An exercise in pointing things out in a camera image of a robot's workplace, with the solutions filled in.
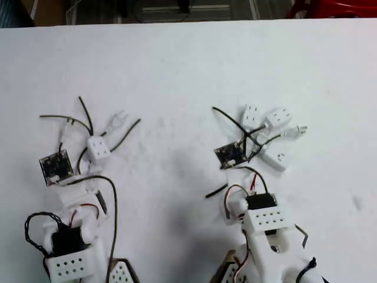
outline circuit board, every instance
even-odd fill
[[[75,175],[65,149],[40,159],[39,163],[47,186]]]
[[[231,168],[247,160],[245,153],[236,142],[219,147],[214,152],[221,163],[221,169]]]

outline white plug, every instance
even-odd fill
[[[306,126],[303,126],[303,127],[296,126],[295,128],[289,128],[289,129],[285,130],[284,132],[282,132],[280,134],[280,136],[281,137],[297,138],[297,137],[305,134],[306,130],[307,130]]]
[[[261,156],[265,162],[278,171],[284,171],[290,165],[290,154],[280,143],[263,146]]]
[[[123,126],[127,117],[128,117],[128,114],[125,113],[125,110],[121,110],[118,113],[115,113],[105,129],[106,133],[109,134],[115,129]]]
[[[291,121],[292,115],[286,108],[278,108],[266,117],[269,129],[280,128]]]
[[[90,160],[95,165],[104,164],[110,156],[110,149],[103,137],[91,136],[87,140],[87,147]]]
[[[242,116],[241,125],[250,130],[260,126],[260,108],[253,104],[247,104]]]

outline red chair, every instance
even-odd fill
[[[377,18],[377,0],[297,0],[287,18],[306,11],[305,18]]]

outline wire connector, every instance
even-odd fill
[[[295,127],[295,128],[290,128],[280,134],[281,137],[291,137],[291,138],[297,138],[299,136],[302,136],[303,134],[306,133],[307,127]]]
[[[111,118],[109,124],[107,125],[105,131],[106,133],[111,133],[117,128],[123,126],[125,120],[127,119],[128,114],[125,113],[125,110],[121,110],[118,113],[114,114]]]

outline white table surface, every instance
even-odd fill
[[[56,151],[62,121],[38,115],[85,120],[78,95],[97,133],[122,108],[142,119],[104,171],[119,194],[115,256],[142,283],[208,282],[244,241],[224,224],[221,196],[203,196],[226,180],[213,149],[239,135],[211,106],[239,117],[249,102],[286,106],[292,125],[309,126],[288,171],[251,164],[309,233],[320,272],[375,282],[376,29],[375,19],[328,19],[0,30],[0,282],[47,282],[24,221],[48,208],[38,159]],[[73,160],[87,133],[77,134]],[[110,246],[112,221],[104,227]]]

